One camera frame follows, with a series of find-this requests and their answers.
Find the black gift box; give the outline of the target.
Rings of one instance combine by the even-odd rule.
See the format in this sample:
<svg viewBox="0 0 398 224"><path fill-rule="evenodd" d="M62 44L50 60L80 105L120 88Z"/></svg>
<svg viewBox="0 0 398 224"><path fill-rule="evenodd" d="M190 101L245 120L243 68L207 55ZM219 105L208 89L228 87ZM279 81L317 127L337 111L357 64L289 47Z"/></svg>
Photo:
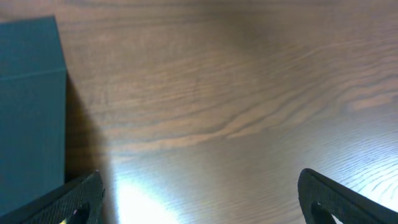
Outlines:
<svg viewBox="0 0 398 224"><path fill-rule="evenodd" d="M1 24L1 214L63 185L67 66L53 16Z"/></svg>

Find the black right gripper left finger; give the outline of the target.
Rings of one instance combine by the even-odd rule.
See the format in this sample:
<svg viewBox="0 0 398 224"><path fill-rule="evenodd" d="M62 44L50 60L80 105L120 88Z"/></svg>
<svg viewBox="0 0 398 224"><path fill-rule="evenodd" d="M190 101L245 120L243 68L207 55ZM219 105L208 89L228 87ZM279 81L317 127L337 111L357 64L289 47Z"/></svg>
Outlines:
<svg viewBox="0 0 398 224"><path fill-rule="evenodd" d="M101 174L94 171L1 216L1 223L98 224L102 222L103 198Z"/></svg>

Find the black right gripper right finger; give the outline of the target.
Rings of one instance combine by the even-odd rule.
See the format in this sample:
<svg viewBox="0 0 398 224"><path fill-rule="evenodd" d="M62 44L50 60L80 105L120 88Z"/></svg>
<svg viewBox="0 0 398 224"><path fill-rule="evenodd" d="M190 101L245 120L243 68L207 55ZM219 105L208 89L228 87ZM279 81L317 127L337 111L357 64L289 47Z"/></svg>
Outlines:
<svg viewBox="0 0 398 224"><path fill-rule="evenodd" d="M298 178L298 200L309 224L395 224L397 212L314 171L303 169Z"/></svg>

